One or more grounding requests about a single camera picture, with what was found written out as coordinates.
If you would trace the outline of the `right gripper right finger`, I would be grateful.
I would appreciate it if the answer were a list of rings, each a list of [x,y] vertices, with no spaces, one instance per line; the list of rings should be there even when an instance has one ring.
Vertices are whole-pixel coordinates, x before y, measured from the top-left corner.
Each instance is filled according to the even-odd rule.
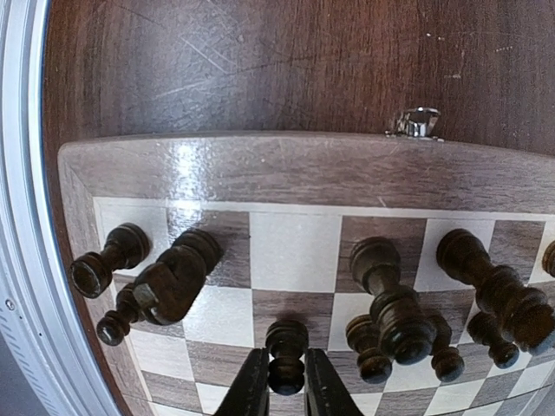
[[[363,416],[326,353],[309,348],[305,354],[304,414]]]

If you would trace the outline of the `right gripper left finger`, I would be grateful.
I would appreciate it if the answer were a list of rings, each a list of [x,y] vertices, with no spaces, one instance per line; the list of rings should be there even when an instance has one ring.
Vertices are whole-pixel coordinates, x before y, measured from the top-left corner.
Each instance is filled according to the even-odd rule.
[[[269,414],[269,354],[254,348],[246,357],[215,416],[265,416]]]

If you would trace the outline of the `eleventh dark brown chess piece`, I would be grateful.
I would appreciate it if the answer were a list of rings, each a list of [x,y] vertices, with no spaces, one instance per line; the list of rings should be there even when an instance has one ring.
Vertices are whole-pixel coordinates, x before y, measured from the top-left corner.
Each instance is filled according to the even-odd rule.
[[[277,394],[290,396],[304,386],[301,357],[309,346],[308,329],[295,320],[278,320],[266,332],[265,347],[272,357],[268,385]]]

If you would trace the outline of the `wooden chess board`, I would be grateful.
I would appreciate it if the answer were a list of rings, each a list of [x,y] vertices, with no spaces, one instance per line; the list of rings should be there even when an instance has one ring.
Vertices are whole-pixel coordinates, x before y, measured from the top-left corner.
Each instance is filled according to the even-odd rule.
[[[154,263],[185,230],[212,234],[224,255],[181,322],[135,323],[103,354],[126,415],[211,415],[252,348],[277,319],[303,322],[367,415],[531,415],[554,387],[554,354],[523,353],[499,369],[467,324],[470,286],[450,279],[435,250],[471,231],[492,260],[524,284],[554,293],[542,267],[554,240],[554,160],[434,140],[360,135],[222,134],[97,140],[58,155],[72,252],[104,246],[138,225]],[[378,385],[358,375],[345,337],[371,296],[352,279],[349,254],[366,237],[391,239],[401,282],[452,328],[466,364],[438,380],[430,359],[394,365]]]

